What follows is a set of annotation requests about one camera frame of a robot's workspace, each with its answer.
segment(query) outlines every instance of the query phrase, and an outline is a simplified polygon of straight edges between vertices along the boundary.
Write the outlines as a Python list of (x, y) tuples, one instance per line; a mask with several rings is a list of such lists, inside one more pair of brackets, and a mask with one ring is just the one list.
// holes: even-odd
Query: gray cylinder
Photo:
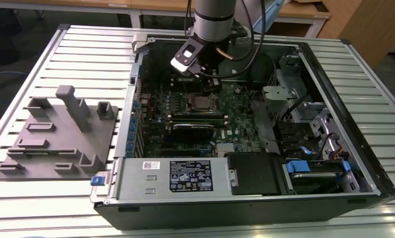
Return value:
[(231, 32), (236, 0), (198, 0), (194, 32), (211, 42), (224, 40)]
[(236, 0), (196, 0), (195, 10), (208, 17), (226, 17), (236, 10)]

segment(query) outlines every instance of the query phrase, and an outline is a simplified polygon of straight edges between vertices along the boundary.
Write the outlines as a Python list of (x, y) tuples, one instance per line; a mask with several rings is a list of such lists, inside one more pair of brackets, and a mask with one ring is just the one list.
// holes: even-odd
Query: white label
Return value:
[(115, 6), (115, 7), (127, 7), (127, 5), (125, 4), (108, 4), (109, 6)]
[(323, 16), (323, 15), (315, 15), (314, 18), (326, 18), (326, 19), (328, 19), (330, 17), (328, 16)]
[(160, 162), (143, 162), (143, 169), (144, 170), (159, 170), (160, 169)]

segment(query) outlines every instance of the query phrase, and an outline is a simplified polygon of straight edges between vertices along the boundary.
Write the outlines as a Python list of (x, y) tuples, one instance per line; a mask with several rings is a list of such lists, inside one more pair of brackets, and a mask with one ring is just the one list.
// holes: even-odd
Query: barcode sticker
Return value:
[(153, 162), (143, 162), (144, 170), (159, 170), (160, 169), (160, 161)]

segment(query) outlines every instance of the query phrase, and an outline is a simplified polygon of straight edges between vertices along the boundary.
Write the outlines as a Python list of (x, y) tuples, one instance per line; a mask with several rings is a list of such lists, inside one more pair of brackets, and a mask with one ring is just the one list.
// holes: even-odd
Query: power supply label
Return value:
[(171, 192), (214, 191), (211, 161), (171, 161)]

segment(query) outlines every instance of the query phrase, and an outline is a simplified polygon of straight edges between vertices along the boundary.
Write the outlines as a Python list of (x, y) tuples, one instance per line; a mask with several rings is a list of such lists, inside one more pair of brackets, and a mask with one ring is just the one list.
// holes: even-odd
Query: wooden cabinet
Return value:
[(323, 0), (331, 12), (319, 38), (348, 39), (371, 67), (395, 46), (395, 0)]

